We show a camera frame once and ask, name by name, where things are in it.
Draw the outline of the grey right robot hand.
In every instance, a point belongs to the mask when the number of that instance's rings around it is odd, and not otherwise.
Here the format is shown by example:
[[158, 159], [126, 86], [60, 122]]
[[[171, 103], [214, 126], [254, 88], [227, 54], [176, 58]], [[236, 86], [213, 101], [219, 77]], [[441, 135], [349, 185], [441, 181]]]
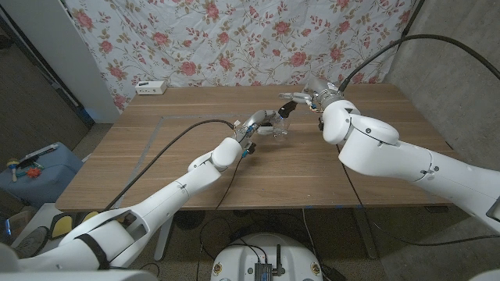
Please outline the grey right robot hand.
[[344, 95], [334, 84], [312, 78], [301, 92], [283, 92], [278, 97], [307, 105], [313, 112], [323, 112], [331, 103], [342, 100]]

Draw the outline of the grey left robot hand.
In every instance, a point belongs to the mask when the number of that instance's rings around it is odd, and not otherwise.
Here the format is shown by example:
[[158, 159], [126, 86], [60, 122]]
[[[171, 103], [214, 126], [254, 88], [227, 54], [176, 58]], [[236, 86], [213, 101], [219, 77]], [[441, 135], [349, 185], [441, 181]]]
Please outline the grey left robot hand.
[[253, 134], [272, 136], [278, 140], [288, 135], [290, 122], [275, 110], [259, 110], [251, 115], [244, 123], [236, 126], [234, 139], [246, 148], [250, 145]]

